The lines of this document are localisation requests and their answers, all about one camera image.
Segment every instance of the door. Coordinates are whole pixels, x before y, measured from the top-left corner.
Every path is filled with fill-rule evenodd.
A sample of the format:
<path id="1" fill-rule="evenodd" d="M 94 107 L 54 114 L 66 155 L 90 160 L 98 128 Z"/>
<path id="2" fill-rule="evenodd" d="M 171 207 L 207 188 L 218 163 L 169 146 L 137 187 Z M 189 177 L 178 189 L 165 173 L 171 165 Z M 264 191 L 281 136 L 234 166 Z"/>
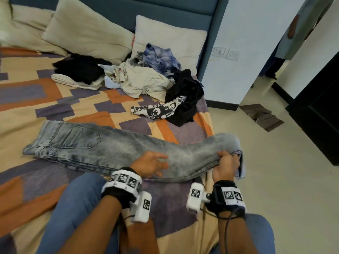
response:
<path id="1" fill-rule="evenodd" d="M 339 165 L 339 53 L 286 110 L 335 166 Z"/>

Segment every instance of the person's left hand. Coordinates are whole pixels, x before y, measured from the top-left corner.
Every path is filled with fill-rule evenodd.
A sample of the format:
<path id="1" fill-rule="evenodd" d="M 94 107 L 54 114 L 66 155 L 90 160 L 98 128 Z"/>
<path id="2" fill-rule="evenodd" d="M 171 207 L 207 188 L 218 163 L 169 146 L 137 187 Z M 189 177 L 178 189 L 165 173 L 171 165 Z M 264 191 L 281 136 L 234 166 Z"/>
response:
<path id="1" fill-rule="evenodd" d="M 162 176 L 159 170 L 167 169 L 168 163 L 159 161 L 159 158 L 168 159 L 168 155 L 147 151 L 134 161 L 130 167 L 141 177 L 150 177 L 152 174 Z"/>

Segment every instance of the bedsheet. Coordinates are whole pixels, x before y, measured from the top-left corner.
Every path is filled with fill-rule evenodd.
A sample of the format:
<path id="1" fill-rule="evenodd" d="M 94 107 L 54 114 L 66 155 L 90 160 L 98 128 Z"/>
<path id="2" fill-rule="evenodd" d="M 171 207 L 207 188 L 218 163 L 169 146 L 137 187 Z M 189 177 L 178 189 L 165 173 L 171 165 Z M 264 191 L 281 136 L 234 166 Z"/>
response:
<path id="1" fill-rule="evenodd" d="M 147 95 L 134 99 L 121 89 L 98 91 L 55 83 L 52 63 L 62 56 L 0 47 L 0 249 L 2 253 L 35 253 L 45 225 L 64 188 L 81 172 L 23 156 L 46 119 L 96 123 L 139 132 L 177 144 L 190 144 L 214 134 L 205 100 L 194 122 L 177 127 L 164 119 L 139 117 L 131 106 L 159 102 Z M 212 191 L 211 171 L 197 178 Z M 152 195 L 150 211 L 161 254 L 207 254 L 217 243 L 217 219 L 186 210 L 192 180 L 145 182 Z M 136 224 L 126 220 L 128 231 Z"/>

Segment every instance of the headboard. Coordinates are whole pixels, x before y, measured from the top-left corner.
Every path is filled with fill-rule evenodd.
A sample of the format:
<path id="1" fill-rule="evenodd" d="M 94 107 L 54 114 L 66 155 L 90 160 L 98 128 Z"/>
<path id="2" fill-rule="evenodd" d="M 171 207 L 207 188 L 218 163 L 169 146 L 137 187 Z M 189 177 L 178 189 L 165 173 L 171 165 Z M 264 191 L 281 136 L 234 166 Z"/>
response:
<path id="1" fill-rule="evenodd" d="M 55 10 L 58 0 L 9 0 L 11 4 Z M 135 32 L 136 16 L 208 32 L 197 67 L 202 80 L 228 0 L 80 0 L 111 22 Z"/>

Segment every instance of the beige tile floor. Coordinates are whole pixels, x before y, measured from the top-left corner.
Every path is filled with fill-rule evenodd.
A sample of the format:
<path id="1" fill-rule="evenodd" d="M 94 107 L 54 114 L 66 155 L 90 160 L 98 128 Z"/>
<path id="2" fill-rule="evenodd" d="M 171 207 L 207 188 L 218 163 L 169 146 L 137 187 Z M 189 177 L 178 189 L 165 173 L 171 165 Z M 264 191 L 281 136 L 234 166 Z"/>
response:
<path id="1" fill-rule="evenodd" d="M 277 254 L 339 253 L 339 167 L 288 115 L 272 83 L 257 78 L 241 105 L 260 103 L 283 125 L 266 132 L 241 109 L 209 108 L 215 132 L 238 135 L 247 175 L 237 184 L 248 211 L 271 223 Z"/>

